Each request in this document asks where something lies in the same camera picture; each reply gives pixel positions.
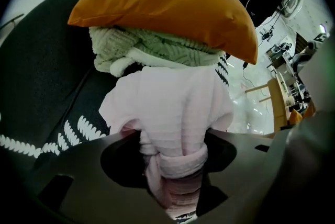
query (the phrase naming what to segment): ceiling light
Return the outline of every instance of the ceiling light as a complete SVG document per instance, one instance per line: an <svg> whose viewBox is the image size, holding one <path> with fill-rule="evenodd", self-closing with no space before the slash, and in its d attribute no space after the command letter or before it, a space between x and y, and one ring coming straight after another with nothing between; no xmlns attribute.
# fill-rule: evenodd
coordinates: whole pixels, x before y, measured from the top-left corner
<svg viewBox="0 0 335 224"><path fill-rule="evenodd" d="M327 33L326 28L324 27L324 25L320 24L319 27L320 27L321 33Z"/></svg>

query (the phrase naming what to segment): folded green blanket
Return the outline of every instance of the folded green blanket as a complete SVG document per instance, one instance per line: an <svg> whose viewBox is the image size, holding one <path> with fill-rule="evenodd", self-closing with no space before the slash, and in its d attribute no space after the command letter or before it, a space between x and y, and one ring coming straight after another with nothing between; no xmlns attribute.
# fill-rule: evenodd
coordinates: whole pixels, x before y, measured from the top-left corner
<svg viewBox="0 0 335 224"><path fill-rule="evenodd" d="M167 33L128 27L90 27L94 61L98 71L122 76L127 66L206 66L217 63L221 50Z"/></svg>

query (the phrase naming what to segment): pink cloth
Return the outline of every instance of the pink cloth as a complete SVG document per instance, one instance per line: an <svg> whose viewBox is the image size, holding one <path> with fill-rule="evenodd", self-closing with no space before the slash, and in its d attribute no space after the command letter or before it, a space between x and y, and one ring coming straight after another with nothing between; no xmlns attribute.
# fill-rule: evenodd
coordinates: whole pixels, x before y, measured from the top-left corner
<svg viewBox="0 0 335 224"><path fill-rule="evenodd" d="M232 122L232 101L216 70L218 66L144 67L119 79L99 109L110 134L122 128L142 130L148 185L171 214L183 206L196 208L202 177L184 180L186 184L182 179L192 177L207 160L206 130L226 131Z"/></svg>

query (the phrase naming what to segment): shiny floor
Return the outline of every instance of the shiny floor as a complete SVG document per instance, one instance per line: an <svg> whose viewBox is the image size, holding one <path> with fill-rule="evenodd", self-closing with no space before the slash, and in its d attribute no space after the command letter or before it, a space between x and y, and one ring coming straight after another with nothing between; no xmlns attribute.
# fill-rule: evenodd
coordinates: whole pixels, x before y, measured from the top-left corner
<svg viewBox="0 0 335 224"><path fill-rule="evenodd" d="M270 96L268 88L245 93L247 89L266 84L272 78L270 70L266 68L270 64L265 54L268 49L265 43L259 47L257 64L249 64L244 69L245 78L242 74L243 61L235 57L227 60L229 93L234 102L234 119L228 132L266 135L274 130L271 100L259 102Z"/></svg>

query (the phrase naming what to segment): wooden table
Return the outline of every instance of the wooden table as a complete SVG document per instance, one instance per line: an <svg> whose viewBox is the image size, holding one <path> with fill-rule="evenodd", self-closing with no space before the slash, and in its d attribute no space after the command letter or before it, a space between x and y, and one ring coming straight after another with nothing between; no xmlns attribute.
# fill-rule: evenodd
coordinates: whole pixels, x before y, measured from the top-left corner
<svg viewBox="0 0 335 224"><path fill-rule="evenodd" d="M277 132L280 131L281 127L287 126L288 120L288 111L286 109L288 94L285 91L285 88L282 86L282 82L278 74L276 74L276 78L269 80L267 84L248 89L245 92L248 93L265 87L269 88L270 96L260 100L260 102L271 99L273 111L273 126L274 131Z"/></svg>

